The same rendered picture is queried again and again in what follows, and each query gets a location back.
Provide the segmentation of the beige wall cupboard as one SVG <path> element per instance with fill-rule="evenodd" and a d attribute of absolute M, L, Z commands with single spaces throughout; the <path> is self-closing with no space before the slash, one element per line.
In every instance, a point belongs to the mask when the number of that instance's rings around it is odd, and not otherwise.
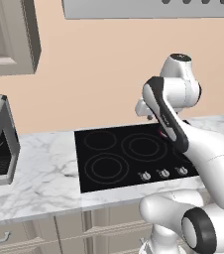
<path fill-rule="evenodd" d="M 0 0 L 0 75 L 34 74 L 41 51 L 34 0 Z"/>

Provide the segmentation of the grey extractor hood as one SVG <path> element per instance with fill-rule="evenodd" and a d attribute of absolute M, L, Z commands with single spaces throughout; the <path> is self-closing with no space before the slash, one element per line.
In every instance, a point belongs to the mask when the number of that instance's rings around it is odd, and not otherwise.
<path fill-rule="evenodd" d="M 61 0 L 66 19 L 224 18 L 224 0 Z"/>

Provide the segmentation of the black glass hob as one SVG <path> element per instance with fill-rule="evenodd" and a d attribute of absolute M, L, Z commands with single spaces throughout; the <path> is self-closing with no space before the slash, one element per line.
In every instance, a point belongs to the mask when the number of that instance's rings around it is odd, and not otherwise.
<path fill-rule="evenodd" d="M 195 167 L 162 135 L 158 123 L 79 130 L 74 133 L 80 190 L 104 191 L 141 184 L 191 179 Z M 181 176 L 176 167 L 185 167 Z M 162 179 L 157 170 L 166 169 Z M 148 172 L 149 181 L 139 173 Z"/>

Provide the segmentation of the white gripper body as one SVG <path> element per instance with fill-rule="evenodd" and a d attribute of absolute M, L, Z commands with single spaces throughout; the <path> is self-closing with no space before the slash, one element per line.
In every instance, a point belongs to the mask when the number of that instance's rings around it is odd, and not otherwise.
<path fill-rule="evenodd" d="M 138 116 L 146 116 L 148 120 L 152 120 L 154 118 L 152 110 L 147 106 L 143 98 L 138 100 L 135 112 Z"/>

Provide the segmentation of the wide beige cupboard front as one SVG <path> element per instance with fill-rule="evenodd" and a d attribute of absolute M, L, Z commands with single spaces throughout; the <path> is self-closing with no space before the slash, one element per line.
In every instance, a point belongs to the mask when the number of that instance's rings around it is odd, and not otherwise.
<path fill-rule="evenodd" d="M 94 254 L 129 254 L 138 251 L 141 238 L 150 236 L 152 226 L 145 222 L 137 203 L 102 208 L 92 212 Z"/>

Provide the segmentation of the narrow beige cupboard door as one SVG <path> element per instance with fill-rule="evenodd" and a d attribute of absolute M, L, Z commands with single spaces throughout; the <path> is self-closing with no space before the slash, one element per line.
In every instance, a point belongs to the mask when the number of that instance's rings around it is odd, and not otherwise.
<path fill-rule="evenodd" d="M 56 216 L 56 226 L 62 254 L 85 254 L 81 214 Z"/>

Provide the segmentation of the beige drawer front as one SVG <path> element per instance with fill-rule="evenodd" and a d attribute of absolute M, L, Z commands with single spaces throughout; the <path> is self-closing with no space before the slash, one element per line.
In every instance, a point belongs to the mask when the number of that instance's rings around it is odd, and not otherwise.
<path fill-rule="evenodd" d="M 53 216 L 0 221 L 0 238 L 5 231 L 10 231 L 11 235 L 6 242 L 0 243 L 0 254 L 62 254 Z"/>

